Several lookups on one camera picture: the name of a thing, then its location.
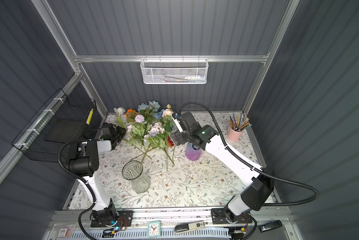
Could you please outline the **white poppy flower stem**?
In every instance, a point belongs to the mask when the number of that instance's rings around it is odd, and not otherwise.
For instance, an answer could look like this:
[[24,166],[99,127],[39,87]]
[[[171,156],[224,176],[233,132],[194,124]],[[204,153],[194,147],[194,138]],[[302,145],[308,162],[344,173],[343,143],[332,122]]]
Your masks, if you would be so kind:
[[114,111],[116,113],[116,123],[119,127],[121,128],[125,128],[126,127],[126,123],[125,123],[125,119],[126,119],[126,110],[123,107],[118,107],[118,108],[114,108]]

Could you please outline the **cream peach rose stem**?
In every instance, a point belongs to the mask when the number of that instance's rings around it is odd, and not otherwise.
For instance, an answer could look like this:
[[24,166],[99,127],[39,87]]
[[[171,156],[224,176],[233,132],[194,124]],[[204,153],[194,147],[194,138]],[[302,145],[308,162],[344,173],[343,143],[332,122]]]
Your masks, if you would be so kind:
[[173,129],[173,110],[170,104],[167,105],[167,108],[163,111],[162,114],[162,122],[163,122],[163,126],[165,131],[167,131],[168,133],[170,133]]

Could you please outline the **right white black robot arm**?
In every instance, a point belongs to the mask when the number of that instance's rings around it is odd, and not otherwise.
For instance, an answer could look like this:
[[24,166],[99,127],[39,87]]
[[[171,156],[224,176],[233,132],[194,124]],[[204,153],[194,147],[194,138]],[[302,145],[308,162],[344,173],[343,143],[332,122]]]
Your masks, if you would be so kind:
[[226,143],[218,129],[209,125],[201,127],[191,113],[174,113],[172,119],[178,129],[171,134],[175,145],[191,143],[194,147],[213,155],[244,183],[241,193],[235,195],[223,209],[226,220],[235,223],[241,214],[251,210],[259,211],[274,189],[274,180],[262,177],[255,171],[263,168]]

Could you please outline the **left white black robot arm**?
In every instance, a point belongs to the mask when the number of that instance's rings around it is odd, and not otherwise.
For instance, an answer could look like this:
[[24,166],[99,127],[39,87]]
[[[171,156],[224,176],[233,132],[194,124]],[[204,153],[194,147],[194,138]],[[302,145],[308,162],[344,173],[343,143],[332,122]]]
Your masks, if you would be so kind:
[[78,181],[90,198],[91,227],[119,227],[122,218],[100,181],[98,169],[100,154],[114,150],[126,134],[126,129],[104,123],[99,129],[99,140],[80,140],[69,144],[68,170],[77,175]]

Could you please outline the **blue purple glass vase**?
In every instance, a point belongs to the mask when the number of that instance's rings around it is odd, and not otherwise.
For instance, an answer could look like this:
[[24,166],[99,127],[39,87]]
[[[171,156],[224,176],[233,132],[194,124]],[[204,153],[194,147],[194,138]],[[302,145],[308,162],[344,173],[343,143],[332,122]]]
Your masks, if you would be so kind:
[[193,143],[187,143],[185,148],[185,157],[190,161],[197,161],[200,159],[202,149],[194,146]]

